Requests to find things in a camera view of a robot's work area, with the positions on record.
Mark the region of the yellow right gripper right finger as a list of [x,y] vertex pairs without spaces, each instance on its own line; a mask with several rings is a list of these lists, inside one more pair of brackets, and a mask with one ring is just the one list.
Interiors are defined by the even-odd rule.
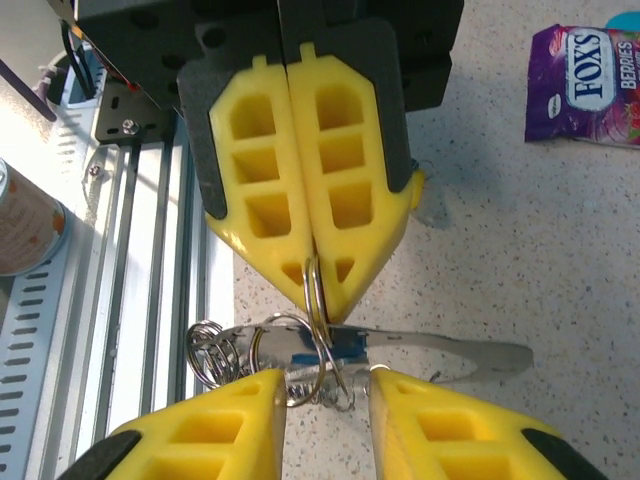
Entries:
[[380,479],[601,479],[548,425],[385,368],[370,373]]

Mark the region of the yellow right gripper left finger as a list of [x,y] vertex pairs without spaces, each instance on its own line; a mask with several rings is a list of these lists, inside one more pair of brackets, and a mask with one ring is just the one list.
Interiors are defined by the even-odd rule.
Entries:
[[132,420],[62,479],[279,479],[284,375],[265,370]]

